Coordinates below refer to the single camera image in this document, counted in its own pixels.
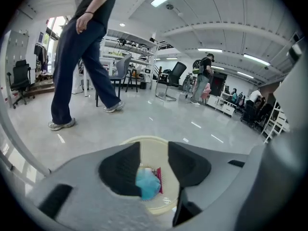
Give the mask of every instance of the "person in white shirt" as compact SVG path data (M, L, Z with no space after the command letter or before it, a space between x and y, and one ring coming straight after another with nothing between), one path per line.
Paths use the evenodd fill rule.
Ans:
M248 100L246 101L246 105L254 106L255 102L257 101L258 98L262 98L260 89L253 91Z

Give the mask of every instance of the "white ceiling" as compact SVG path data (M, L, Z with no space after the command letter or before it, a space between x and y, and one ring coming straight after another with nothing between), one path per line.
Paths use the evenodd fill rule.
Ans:
M38 18L72 15L81 0L26 0ZM290 71L286 53L299 27L280 0L169 0L157 8L153 0L117 0L112 17L157 30L185 56L201 58L197 48L224 50L215 60L228 71L243 70L266 83ZM166 4L173 10L167 10ZM269 70L243 57L250 54L271 63Z

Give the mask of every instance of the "floor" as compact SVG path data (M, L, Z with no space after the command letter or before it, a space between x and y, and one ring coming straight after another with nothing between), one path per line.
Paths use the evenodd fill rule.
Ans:
M67 160L120 144L140 135L154 135L168 141L180 141L211 150L249 154L254 145L262 145L259 133L209 106L188 103L178 90L170 90L175 102L155 97L154 90L121 92L126 102L122 113L105 113L95 91L89 96L72 95L70 110L77 124L57 132L50 131L50 106L53 93L37 95L27 105L9 109L9 116L19 136L33 155L51 170Z

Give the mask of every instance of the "blue plastic bag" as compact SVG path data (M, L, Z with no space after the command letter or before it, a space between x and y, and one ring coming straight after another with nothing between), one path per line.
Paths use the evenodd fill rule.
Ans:
M141 188L141 199L150 200L158 194L160 181L150 168L141 168L137 172L136 186Z

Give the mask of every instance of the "black t-shirt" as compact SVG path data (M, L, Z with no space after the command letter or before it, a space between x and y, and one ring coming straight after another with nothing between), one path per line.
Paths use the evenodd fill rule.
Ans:
M201 60L200 63L203 66L203 75L207 78L210 77L210 73L206 70L206 66L211 66L212 65L212 61L211 59L205 57Z
M105 27L108 25L108 20L116 0L107 0L101 7L95 11L93 20L102 23ZM84 14L92 0L82 0L79 4L73 19L78 19Z

